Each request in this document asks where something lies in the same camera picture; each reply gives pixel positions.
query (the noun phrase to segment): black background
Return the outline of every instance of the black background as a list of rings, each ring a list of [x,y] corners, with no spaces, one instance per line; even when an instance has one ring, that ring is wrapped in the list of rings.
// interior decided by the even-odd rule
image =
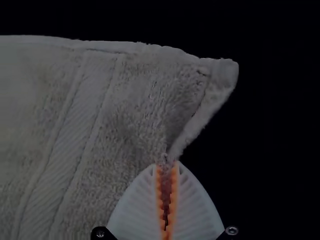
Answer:
[[[319,8],[299,1],[224,3],[188,10],[93,2],[32,13],[9,8],[11,19],[20,21],[2,21],[0,34],[143,42],[238,62],[233,94],[181,161],[207,190],[224,225],[239,226],[244,239],[305,239],[313,234],[319,190]]]

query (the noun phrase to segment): orange gripper pad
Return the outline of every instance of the orange gripper pad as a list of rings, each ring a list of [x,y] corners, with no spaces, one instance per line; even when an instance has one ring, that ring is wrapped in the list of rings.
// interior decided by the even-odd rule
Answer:
[[[158,217],[159,217],[159,226],[161,229],[162,240],[172,240],[173,227],[176,220],[176,211],[177,211],[177,177],[178,177],[178,166],[177,164],[170,171],[170,203],[169,203],[169,211],[168,215],[164,215],[164,203],[162,198],[162,189],[161,189],[161,168],[159,166],[156,167],[156,204],[158,209]]]

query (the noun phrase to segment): towel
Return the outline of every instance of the towel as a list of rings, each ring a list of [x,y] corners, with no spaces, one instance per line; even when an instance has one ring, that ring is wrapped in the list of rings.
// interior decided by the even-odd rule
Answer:
[[[238,69],[140,42],[0,36],[0,239],[88,239],[139,172],[179,159]]]

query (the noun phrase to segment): towel fold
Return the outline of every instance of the towel fold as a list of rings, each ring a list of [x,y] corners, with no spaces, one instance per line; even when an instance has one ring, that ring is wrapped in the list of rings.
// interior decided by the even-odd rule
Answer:
[[[0,36],[0,239],[88,239],[140,171],[179,159],[237,78],[230,59],[171,47]]]

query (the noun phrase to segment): screw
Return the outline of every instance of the screw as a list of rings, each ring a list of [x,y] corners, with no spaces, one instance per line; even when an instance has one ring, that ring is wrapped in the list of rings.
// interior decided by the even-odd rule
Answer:
[[[228,235],[237,235],[239,232],[239,229],[236,226],[228,226],[225,229],[226,234]]]
[[[105,236],[105,232],[102,231],[102,230],[98,230],[98,231],[96,232],[96,236],[97,236],[98,238],[103,238],[103,237]]]

